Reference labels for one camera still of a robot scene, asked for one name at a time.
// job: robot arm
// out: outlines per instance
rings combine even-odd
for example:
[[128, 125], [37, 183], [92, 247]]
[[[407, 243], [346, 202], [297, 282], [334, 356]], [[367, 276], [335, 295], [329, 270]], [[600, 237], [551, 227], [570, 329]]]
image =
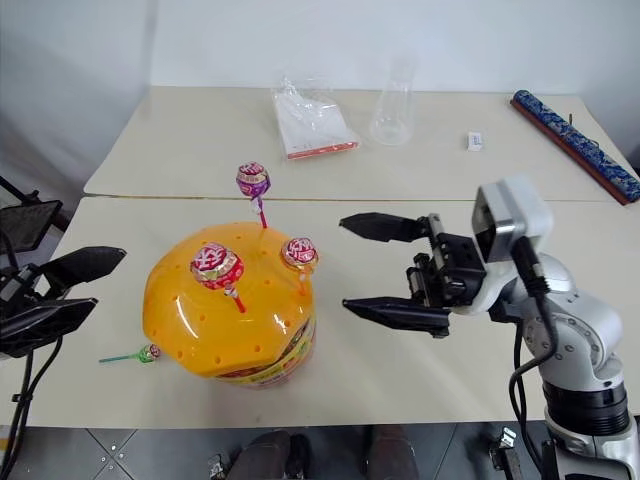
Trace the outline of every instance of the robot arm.
[[604, 465], [610, 474], [600, 478], [639, 479], [637, 427], [627, 411], [622, 363], [614, 353], [622, 323], [611, 307], [578, 290], [558, 260], [539, 253], [551, 233], [553, 217], [526, 178], [480, 187], [472, 214], [473, 238], [444, 233], [434, 214], [417, 221], [384, 215], [380, 224], [378, 215], [355, 215], [340, 224], [375, 240], [408, 242], [427, 237], [432, 256], [419, 254], [415, 267], [407, 270], [411, 300], [382, 297], [384, 311], [379, 308], [380, 299], [345, 300], [345, 307], [363, 318], [404, 328], [395, 323], [394, 302], [403, 303], [404, 308], [413, 302], [411, 329], [432, 334], [442, 312], [488, 311], [494, 321], [521, 323], [527, 348], [535, 358], [543, 358], [551, 348], [549, 332], [514, 257], [516, 243], [528, 239], [538, 253], [537, 263], [529, 267], [546, 280], [546, 305], [557, 332], [556, 350], [539, 366], [547, 400], [545, 418], [555, 439], [551, 453], [562, 475], [555, 478], [593, 473], [596, 462], [597, 469]]

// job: gray floor tile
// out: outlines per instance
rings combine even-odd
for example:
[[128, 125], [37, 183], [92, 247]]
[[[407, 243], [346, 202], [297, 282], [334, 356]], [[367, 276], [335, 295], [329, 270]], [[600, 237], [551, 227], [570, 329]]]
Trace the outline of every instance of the gray floor tile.
[[90, 428], [89, 433], [102, 445], [110, 454], [115, 455], [127, 440], [133, 435], [135, 430], [119, 428]]
[[[518, 434], [516, 450], [520, 458], [524, 478], [539, 478], [533, 462], [522, 443], [520, 428], [515, 422], [460, 423], [438, 472], [438, 480], [503, 480], [504, 473], [493, 469], [488, 445], [501, 431], [502, 426]], [[544, 422], [529, 422], [529, 432], [540, 449], [540, 443], [548, 438]]]
[[84, 428], [30, 427], [11, 480], [89, 480], [104, 467], [104, 456]]
[[405, 425], [404, 430], [413, 445], [420, 478], [431, 480], [444, 459], [454, 434], [455, 424]]
[[95, 477], [94, 480], [131, 480], [131, 477], [127, 475], [120, 465], [115, 460], [109, 461], [102, 471]]
[[208, 478], [216, 453], [232, 453], [269, 429], [137, 430], [116, 460], [134, 480]]

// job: lollipop stick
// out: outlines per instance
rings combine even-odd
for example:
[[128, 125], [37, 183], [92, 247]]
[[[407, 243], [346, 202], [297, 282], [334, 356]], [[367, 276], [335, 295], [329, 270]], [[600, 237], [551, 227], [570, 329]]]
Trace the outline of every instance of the lollipop stick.
[[240, 310], [240, 313], [244, 313], [247, 311], [247, 309], [244, 307], [244, 304], [242, 303], [242, 300], [240, 300], [240, 297], [234, 297], [233, 301], [236, 302], [236, 305], [238, 306], [238, 310]]
[[98, 363], [108, 363], [108, 362], [117, 362], [118, 360], [128, 360], [130, 358], [136, 358], [138, 356], [137, 353], [132, 355], [122, 355], [120, 357], [109, 357], [109, 358], [101, 358], [98, 360]]
[[240, 300], [240, 295], [238, 295], [238, 290], [236, 290], [235, 287], [225, 288], [224, 294], [228, 297], [233, 298], [233, 301], [236, 302], [236, 306], [238, 307], [238, 310], [240, 310], [240, 313], [244, 313], [247, 311], [247, 309], [244, 307], [244, 304], [242, 303], [242, 300]]
[[267, 220], [264, 218], [264, 212], [260, 210], [260, 221], [262, 222], [262, 228], [267, 228]]
[[300, 274], [300, 295], [306, 295], [307, 290], [306, 288], [304, 288], [304, 281], [306, 280], [307, 276], [304, 273]]

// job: table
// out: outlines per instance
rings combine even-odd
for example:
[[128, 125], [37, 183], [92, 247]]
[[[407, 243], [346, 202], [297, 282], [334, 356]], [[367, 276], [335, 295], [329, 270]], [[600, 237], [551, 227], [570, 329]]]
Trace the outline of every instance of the table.
[[[415, 135], [402, 147], [368, 138], [378, 95], [332, 94], [362, 137], [357, 151], [286, 161], [269, 90], [151, 87], [85, 192], [241, 198], [236, 169], [258, 161], [275, 199], [473, 200], [478, 185], [525, 172], [546, 200], [615, 202], [509, 105], [511, 94], [416, 93]], [[635, 175], [579, 97], [540, 98]], [[482, 151], [466, 151], [469, 131], [482, 133]]]
[[[581, 288], [622, 315], [618, 352], [627, 365], [629, 406], [640, 413], [640, 362], [635, 339], [640, 269], [638, 205], [550, 202], [556, 227], [548, 253], [572, 270]], [[128, 255], [109, 277], [79, 285], [71, 298], [100, 303], [75, 333], [36, 392], [31, 425], [64, 427], [202, 428], [364, 423], [461, 422], [512, 419], [507, 379], [514, 328], [487, 315], [451, 317], [451, 335], [397, 332], [359, 319], [342, 298], [406, 296], [404, 270], [426, 247], [415, 242], [366, 241], [338, 220], [364, 211], [408, 217], [441, 214], [447, 231], [470, 234], [472, 202], [270, 201], [272, 225], [309, 235], [321, 261], [314, 274], [318, 332], [314, 356], [290, 382], [252, 391], [204, 379], [164, 358], [99, 365], [98, 359], [135, 351], [148, 272], [175, 243], [207, 224], [255, 219], [248, 201], [85, 198], [56, 255], [86, 245], [111, 245]], [[38, 361], [50, 348], [36, 353]], [[24, 362], [0, 362], [0, 391], [19, 387]], [[540, 380], [528, 375], [530, 418], [541, 418]], [[0, 424], [14, 405], [0, 402]]]

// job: black cable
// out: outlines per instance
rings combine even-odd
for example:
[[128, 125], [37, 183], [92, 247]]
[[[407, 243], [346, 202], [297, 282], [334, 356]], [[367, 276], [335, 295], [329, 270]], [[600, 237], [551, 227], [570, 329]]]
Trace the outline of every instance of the black cable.
[[9, 458], [11, 451], [16, 440], [16, 434], [18, 432], [18, 426], [20, 425], [20, 417], [22, 414], [22, 400], [27, 398], [27, 392], [29, 391], [29, 384], [31, 383], [31, 370], [33, 368], [33, 352], [29, 352], [27, 360], [24, 364], [24, 374], [22, 376], [22, 388], [20, 389], [18, 401], [16, 403], [16, 409], [13, 412], [13, 419], [11, 420], [11, 428], [9, 429], [9, 438], [7, 441], [7, 448], [5, 450], [5, 461], [2, 463], [2, 469], [0, 473], [4, 473], [5, 466], [7, 465], [7, 459]]
[[[527, 290], [527, 294], [533, 298], [538, 307], [538, 313], [542, 320], [547, 336], [549, 339], [549, 348], [540, 357], [535, 357], [528, 361], [524, 365], [520, 365], [520, 350], [522, 348], [522, 329], [520, 324], [516, 329], [516, 341], [514, 342], [513, 360], [515, 370], [509, 378], [509, 400], [511, 401], [511, 407], [520, 424], [520, 430], [522, 432], [523, 441], [527, 452], [531, 456], [531, 460], [535, 464], [536, 468], [542, 473], [542, 456], [538, 449], [535, 447], [529, 432], [527, 431], [527, 409], [526, 409], [526, 395], [524, 391], [524, 382], [522, 376], [529, 370], [539, 367], [544, 362], [549, 360], [556, 353], [558, 348], [558, 332], [553, 324], [551, 314], [549, 313], [549, 307], [547, 306], [546, 295], [549, 293], [549, 286], [544, 278], [544, 272], [542, 265], [538, 259], [538, 255], [533, 248], [533, 244], [528, 237], [521, 237], [513, 245], [511, 249], [511, 257], [518, 270], [518, 275], [522, 279], [524, 286]], [[518, 389], [518, 401], [516, 400], [516, 387]]]
[[20, 267], [18, 265], [18, 258], [16, 257], [16, 252], [13, 249], [13, 245], [11, 245], [11, 239], [9, 236], [0, 228], [0, 238], [2, 238], [2, 243], [4, 243], [4, 249], [7, 251], [7, 257], [9, 258], [9, 264], [16, 270]]
[[[540, 317], [542, 318], [542, 323], [545, 329], [547, 330], [547, 335], [549, 336], [549, 348], [544, 353], [544, 355], [540, 357], [536, 357], [533, 360], [528, 361], [521, 367], [517, 368], [509, 378], [509, 399], [511, 400], [511, 407], [513, 408], [513, 411], [516, 412], [516, 416], [518, 416], [519, 414], [518, 412], [520, 412], [520, 409], [518, 408], [518, 402], [516, 401], [516, 394], [515, 394], [515, 387], [518, 380], [521, 381], [522, 376], [525, 373], [527, 373], [529, 370], [532, 370], [542, 365], [544, 362], [549, 360], [553, 355], [555, 355], [556, 349], [558, 348], [558, 332], [552, 323], [551, 315], [549, 314], [549, 309], [547, 307], [545, 295], [539, 294], [535, 297], [535, 300], [536, 300], [536, 305], [538, 306]], [[522, 416], [520, 415], [521, 430], [523, 428], [523, 425], [524, 425], [524, 432], [526, 432], [526, 419], [522, 418]], [[535, 446], [533, 445], [532, 442], [530, 447], [532, 447], [533, 451], [535, 451], [535, 454], [532, 454], [531, 451], [529, 451], [529, 448], [527, 448], [527, 451], [531, 455], [531, 459], [533, 460], [533, 463], [535, 464], [538, 471], [542, 473], [542, 462], [540, 460], [541, 459], [540, 453], [537, 451], [537, 449], [535, 449]]]
[[[11, 474], [11, 470], [18, 460], [18, 455], [20, 454], [20, 450], [22, 449], [22, 443], [24, 441], [24, 433], [27, 426], [27, 417], [29, 416], [29, 409], [31, 407], [31, 400], [33, 400], [33, 394], [38, 386], [38, 383], [44, 376], [47, 369], [51, 366], [53, 361], [60, 353], [60, 349], [62, 348], [62, 337], [58, 337], [56, 341], [56, 345], [47, 358], [47, 361], [44, 362], [40, 370], [34, 377], [33, 381], [29, 385], [29, 387], [25, 390], [24, 379], [23, 379], [23, 388], [20, 393], [20, 398], [18, 401], [18, 405], [16, 406], [16, 411], [14, 413], [13, 422], [16, 422], [16, 419], [19, 421], [19, 425], [17, 429], [14, 431], [14, 425], [11, 425], [11, 431], [9, 432], [9, 442], [7, 444], [7, 450], [5, 453], [5, 461], [2, 465], [2, 471], [0, 472], [0, 480], [8, 480], [9, 475]], [[31, 375], [31, 364], [33, 362], [33, 352], [30, 352], [27, 356], [27, 363], [29, 366], [29, 377]], [[25, 366], [25, 379], [27, 378], [27, 366]]]
[[[517, 370], [520, 368], [520, 352], [522, 350], [522, 321], [516, 324], [516, 337], [513, 344], [513, 368]], [[516, 386], [518, 387], [518, 403], [520, 404], [520, 409], [514, 409], [514, 413], [516, 415], [516, 419], [518, 420], [518, 425], [520, 426], [520, 432], [522, 434], [522, 440], [524, 442], [524, 446], [531, 457], [531, 460], [534, 464], [540, 463], [542, 465], [542, 458], [538, 449], [535, 447], [535, 443], [533, 439], [529, 435], [527, 431], [527, 396], [524, 390], [524, 382], [522, 381], [522, 377], [518, 377], [516, 380]]]

